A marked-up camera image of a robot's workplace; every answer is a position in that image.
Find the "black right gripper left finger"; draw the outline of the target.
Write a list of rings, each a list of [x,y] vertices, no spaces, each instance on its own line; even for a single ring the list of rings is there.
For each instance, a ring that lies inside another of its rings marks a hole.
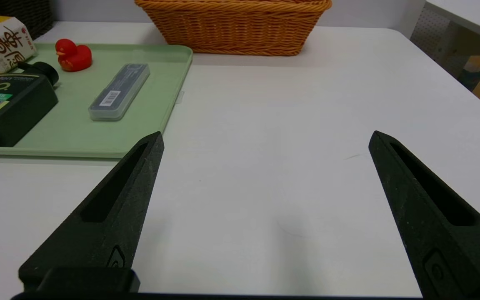
[[[137,292],[132,270],[164,152],[139,140],[21,265],[25,292]]]

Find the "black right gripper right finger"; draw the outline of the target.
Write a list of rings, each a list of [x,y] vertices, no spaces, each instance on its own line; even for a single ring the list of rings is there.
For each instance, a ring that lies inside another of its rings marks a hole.
[[[425,299],[480,299],[480,213],[394,137],[368,149]]]

